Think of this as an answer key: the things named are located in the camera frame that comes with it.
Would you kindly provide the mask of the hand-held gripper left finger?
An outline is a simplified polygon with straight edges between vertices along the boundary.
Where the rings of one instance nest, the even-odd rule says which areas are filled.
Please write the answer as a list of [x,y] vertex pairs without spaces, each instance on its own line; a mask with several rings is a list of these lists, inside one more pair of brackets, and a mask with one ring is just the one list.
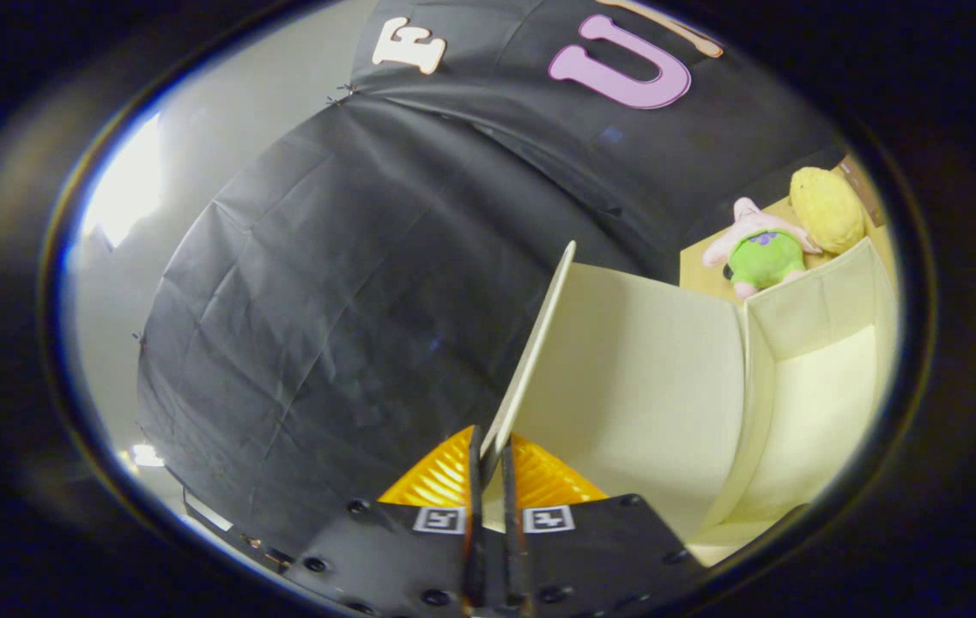
[[469,617],[485,601],[482,427],[445,439],[376,500],[353,500],[285,579],[365,617]]

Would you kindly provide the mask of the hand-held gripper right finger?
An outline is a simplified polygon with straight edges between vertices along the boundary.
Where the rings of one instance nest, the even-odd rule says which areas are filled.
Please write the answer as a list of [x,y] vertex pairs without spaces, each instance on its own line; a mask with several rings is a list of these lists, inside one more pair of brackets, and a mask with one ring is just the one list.
[[606,495],[516,434],[500,473],[505,603],[518,617],[633,617],[675,603],[704,578],[641,495]]

